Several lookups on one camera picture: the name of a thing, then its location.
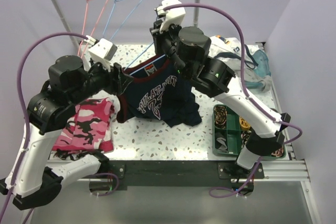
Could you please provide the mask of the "navy tank top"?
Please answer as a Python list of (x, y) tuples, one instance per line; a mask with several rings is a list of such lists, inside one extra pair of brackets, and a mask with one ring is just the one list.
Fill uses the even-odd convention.
[(156, 55), (123, 72), (133, 81), (118, 96), (119, 123), (131, 118), (164, 121), (169, 127), (197, 126), (202, 122), (192, 86), (177, 73), (168, 57)]

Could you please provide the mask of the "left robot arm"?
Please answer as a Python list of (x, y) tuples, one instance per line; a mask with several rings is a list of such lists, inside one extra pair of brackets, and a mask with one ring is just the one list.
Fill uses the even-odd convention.
[(23, 150), (18, 154), (13, 171), (1, 179), (1, 193), (14, 195), (13, 205), (19, 210), (33, 209), (52, 202), (66, 186), (77, 180), (96, 176), (103, 178), (110, 170), (109, 159), (99, 151), (62, 165), (47, 166), (52, 147), (75, 115), (75, 107), (101, 90), (121, 95), (133, 77), (115, 63), (107, 70), (95, 63), (85, 71), (78, 56), (62, 56), (48, 69), (49, 79), (41, 92), (24, 107), (27, 112)]

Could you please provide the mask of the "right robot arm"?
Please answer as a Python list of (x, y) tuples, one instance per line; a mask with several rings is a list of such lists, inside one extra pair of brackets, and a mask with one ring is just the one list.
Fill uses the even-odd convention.
[(290, 122), (290, 115), (278, 113), (252, 93), (243, 91), (243, 82), (232, 69), (219, 59), (210, 57), (211, 39), (196, 27), (166, 25), (157, 20), (150, 28), (155, 52), (165, 54), (181, 77), (202, 94), (228, 106), (253, 128), (240, 151), (234, 173), (246, 178), (262, 156), (267, 156), (284, 144), (282, 130)]

